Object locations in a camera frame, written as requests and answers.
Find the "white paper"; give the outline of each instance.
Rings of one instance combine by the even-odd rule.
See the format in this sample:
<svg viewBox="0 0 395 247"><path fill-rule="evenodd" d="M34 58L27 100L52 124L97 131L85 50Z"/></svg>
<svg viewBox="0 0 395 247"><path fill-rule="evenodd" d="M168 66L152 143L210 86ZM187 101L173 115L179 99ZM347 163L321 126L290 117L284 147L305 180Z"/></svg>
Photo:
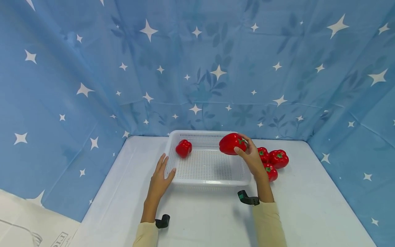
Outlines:
<svg viewBox="0 0 395 247"><path fill-rule="evenodd" d="M79 225L0 190L0 247L67 247Z"/></svg>

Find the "person's left hand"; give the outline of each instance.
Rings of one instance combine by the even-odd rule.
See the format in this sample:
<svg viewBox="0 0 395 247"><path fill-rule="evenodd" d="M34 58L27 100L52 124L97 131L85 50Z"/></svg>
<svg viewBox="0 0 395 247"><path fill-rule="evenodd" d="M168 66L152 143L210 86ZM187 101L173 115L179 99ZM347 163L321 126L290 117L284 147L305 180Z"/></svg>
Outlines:
<svg viewBox="0 0 395 247"><path fill-rule="evenodd" d="M167 188L169 187L171 181L175 176L176 168L173 168L169 174L169 177L165 179L165 168L169 157L165 158L166 154L162 154L158 163L156 164L156 169L152 175L151 182L149 184L147 200L159 203L162 196L165 194Z"/></svg>

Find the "blue fabric backdrop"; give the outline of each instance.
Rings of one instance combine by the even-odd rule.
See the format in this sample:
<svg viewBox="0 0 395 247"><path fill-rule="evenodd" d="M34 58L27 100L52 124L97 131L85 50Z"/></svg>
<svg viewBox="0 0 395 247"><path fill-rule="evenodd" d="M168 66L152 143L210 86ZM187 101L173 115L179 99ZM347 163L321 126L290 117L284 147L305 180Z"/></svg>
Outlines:
<svg viewBox="0 0 395 247"><path fill-rule="evenodd" d="M0 1L0 188L81 221L131 135L308 141L395 243L391 0Z"/></svg>

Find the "white tabletop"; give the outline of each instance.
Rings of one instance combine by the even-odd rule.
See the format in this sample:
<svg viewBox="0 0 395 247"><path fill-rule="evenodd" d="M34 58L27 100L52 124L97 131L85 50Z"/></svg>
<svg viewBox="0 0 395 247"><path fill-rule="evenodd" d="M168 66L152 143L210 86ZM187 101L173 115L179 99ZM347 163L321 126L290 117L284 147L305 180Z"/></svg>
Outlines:
<svg viewBox="0 0 395 247"><path fill-rule="evenodd" d="M167 139L127 139L70 247L132 245ZM376 246L307 143L254 142L269 151L283 149L290 158L272 183L288 247ZM251 206L237 197L241 189L256 196L254 181L238 188L171 186L158 209L157 218L171 217L158 247L257 246Z"/></svg>

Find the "black device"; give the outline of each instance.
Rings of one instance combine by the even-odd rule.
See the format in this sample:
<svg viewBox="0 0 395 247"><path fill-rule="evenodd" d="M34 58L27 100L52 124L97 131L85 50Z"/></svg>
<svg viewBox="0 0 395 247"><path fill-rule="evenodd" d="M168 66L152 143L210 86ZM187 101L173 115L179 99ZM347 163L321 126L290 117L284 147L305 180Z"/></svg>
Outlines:
<svg viewBox="0 0 395 247"><path fill-rule="evenodd" d="M259 205L259 198L256 196L249 197L245 190L239 191L237 195L239 196L240 201L244 204L254 205L254 206Z"/></svg>
<svg viewBox="0 0 395 247"><path fill-rule="evenodd" d="M166 228L169 226L170 215L162 215L162 219L155 219L155 225L158 229Z"/></svg>

